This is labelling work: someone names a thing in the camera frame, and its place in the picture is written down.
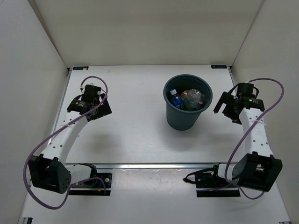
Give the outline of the clear bottle black label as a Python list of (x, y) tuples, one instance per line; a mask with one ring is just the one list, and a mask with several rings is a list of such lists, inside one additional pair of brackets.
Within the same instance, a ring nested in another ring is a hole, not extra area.
[(197, 89), (191, 89), (188, 91), (185, 101), (189, 104), (204, 104), (205, 95)]

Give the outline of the blue label water bottle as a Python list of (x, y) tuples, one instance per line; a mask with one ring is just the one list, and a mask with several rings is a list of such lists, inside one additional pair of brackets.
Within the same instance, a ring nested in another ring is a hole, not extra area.
[(181, 95), (177, 93), (176, 89), (170, 90), (170, 94), (171, 94), (171, 99), (170, 99), (171, 104), (176, 108), (181, 108), (181, 105), (183, 103), (183, 99)]

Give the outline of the green soda bottle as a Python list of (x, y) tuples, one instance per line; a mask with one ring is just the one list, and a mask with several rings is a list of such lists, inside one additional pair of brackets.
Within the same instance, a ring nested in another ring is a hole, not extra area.
[(198, 104), (199, 103), (196, 101), (189, 100), (189, 99), (185, 98), (183, 100), (183, 103), (182, 103), (180, 109), (184, 110), (184, 111), (194, 111), (194, 110), (197, 110)]

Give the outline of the orange juice bottle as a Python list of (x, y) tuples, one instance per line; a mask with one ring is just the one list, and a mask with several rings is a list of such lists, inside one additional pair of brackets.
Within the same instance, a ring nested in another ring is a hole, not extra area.
[(182, 93), (181, 93), (181, 98), (182, 98), (182, 99), (185, 99), (186, 96), (188, 95), (188, 93), (189, 93), (189, 90), (186, 90), (186, 91), (182, 92)]

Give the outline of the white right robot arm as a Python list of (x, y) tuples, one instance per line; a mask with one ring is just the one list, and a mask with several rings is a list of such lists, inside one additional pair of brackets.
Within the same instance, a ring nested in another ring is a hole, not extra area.
[(235, 165), (220, 164), (218, 170), (210, 174), (210, 182), (221, 186), (226, 181), (237, 187), (268, 192), (276, 181), (283, 164), (276, 159), (267, 140), (263, 101), (258, 99), (258, 90), (251, 83), (239, 83), (232, 90), (223, 92), (214, 108), (218, 113), (225, 105), (223, 114), (233, 123), (242, 125), (243, 137), (237, 144), (245, 145), (245, 155)]

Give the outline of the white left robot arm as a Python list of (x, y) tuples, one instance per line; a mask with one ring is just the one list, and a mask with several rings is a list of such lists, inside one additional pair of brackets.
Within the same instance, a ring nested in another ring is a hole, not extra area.
[(31, 156), (28, 162), (34, 187), (63, 194), (77, 182), (92, 187), (98, 181), (96, 167), (87, 163), (67, 166), (68, 154), (84, 126), (93, 120), (111, 114), (111, 108), (101, 88), (86, 85), (84, 93), (76, 96), (63, 120), (63, 131), (55, 134), (51, 143), (39, 156)]

